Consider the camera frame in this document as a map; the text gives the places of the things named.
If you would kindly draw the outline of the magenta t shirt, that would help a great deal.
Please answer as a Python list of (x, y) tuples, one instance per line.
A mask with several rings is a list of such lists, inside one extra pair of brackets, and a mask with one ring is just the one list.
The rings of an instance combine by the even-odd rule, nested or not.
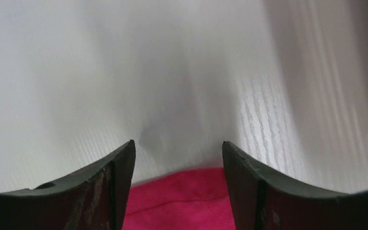
[(131, 188), (123, 229), (235, 229), (224, 170), (181, 171)]

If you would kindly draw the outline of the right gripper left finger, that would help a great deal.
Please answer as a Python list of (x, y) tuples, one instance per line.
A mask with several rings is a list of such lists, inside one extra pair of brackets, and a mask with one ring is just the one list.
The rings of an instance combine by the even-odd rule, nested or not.
[(133, 140), (35, 189), (0, 193), (0, 230), (119, 230), (135, 167)]

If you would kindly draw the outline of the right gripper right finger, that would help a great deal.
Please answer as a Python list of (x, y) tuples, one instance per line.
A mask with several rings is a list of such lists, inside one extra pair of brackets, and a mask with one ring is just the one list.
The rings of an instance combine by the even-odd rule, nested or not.
[(238, 230), (368, 230), (368, 190), (345, 194), (298, 181), (229, 141), (222, 158)]

